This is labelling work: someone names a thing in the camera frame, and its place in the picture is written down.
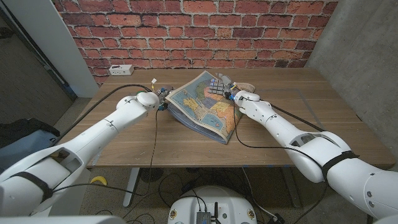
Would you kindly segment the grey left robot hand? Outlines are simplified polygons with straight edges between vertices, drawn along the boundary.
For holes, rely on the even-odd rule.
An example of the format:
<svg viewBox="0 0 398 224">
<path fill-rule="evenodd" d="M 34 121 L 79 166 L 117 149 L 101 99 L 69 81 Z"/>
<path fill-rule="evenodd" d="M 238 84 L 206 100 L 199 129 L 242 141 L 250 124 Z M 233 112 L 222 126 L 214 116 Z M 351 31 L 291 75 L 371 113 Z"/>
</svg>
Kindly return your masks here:
<svg viewBox="0 0 398 224">
<path fill-rule="evenodd" d="M 162 88 L 158 89 L 155 94 L 159 98 L 159 107 L 158 110 L 163 111 L 166 110 L 168 107 L 168 103 L 166 102 L 166 96 L 172 92 L 174 88 L 170 85 L 163 86 Z"/>
</svg>

